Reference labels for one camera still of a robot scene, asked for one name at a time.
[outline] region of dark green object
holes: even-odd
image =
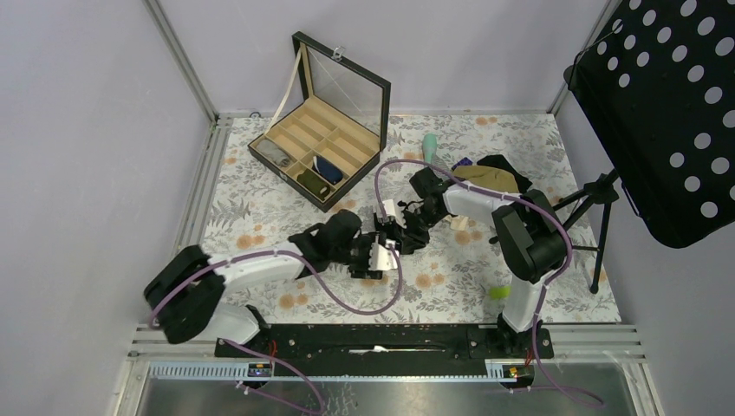
[[[315,194],[319,199],[325,199],[330,193],[327,182],[324,182],[322,178],[319,178],[319,176],[310,169],[303,171],[302,174],[297,176],[296,181],[303,185],[304,188],[308,189],[309,192]]]

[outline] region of blue object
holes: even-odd
[[[332,185],[337,185],[342,178],[344,178],[344,175],[339,168],[329,163],[329,161],[324,159],[322,156],[314,157],[314,165],[311,166],[311,168]]]
[[[462,160],[452,166],[452,170],[457,169],[457,166],[472,166],[472,161],[468,158],[462,158]]]

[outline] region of floral tablecloth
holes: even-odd
[[[267,124],[268,120],[247,118],[233,123],[202,242],[205,250],[234,254],[278,244],[312,224],[326,221],[342,208],[356,212],[364,222],[363,230],[371,231],[374,171],[330,213],[323,213],[249,154],[247,144]],[[421,159],[421,140],[426,133],[438,135],[438,153],[447,161],[463,157],[477,161],[488,154],[502,153],[552,202],[577,189],[551,115],[392,116],[381,160]],[[418,198],[408,183],[418,169],[410,165],[385,169],[381,175],[383,198]],[[595,244],[586,217],[569,234],[576,244]],[[253,287],[225,302],[252,304],[271,323],[495,322],[504,300],[492,300],[489,290],[510,284],[511,273],[498,245],[488,244],[493,235],[494,230],[485,224],[470,221],[465,231],[453,231],[447,221],[442,221],[432,229],[431,243],[424,250],[401,258],[405,280],[400,299],[381,315],[347,312],[310,277]],[[599,293],[588,291],[594,266],[592,253],[575,253],[572,267],[550,287],[542,311],[546,322],[620,320],[604,271]],[[397,287],[395,270],[382,281],[354,280],[348,277],[346,266],[333,264],[323,276],[341,299],[359,309],[379,308]]]

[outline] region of gray wall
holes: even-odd
[[[573,97],[556,121],[579,184],[612,167]],[[589,214],[592,224],[601,218],[600,209]],[[605,267],[624,320],[641,332],[667,415],[731,414],[735,407],[733,253],[733,225],[674,250],[648,234],[624,197],[613,206]]]
[[[0,414],[102,414],[207,123],[141,1],[5,1],[0,42]]]
[[[605,0],[163,0],[221,111],[273,111],[301,30],[393,83],[394,111],[546,109]]]

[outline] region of open box lid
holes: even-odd
[[[390,82],[342,56],[344,48],[330,49],[296,32],[294,52],[299,63],[303,99],[316,97],[380,138],[386,148]]]

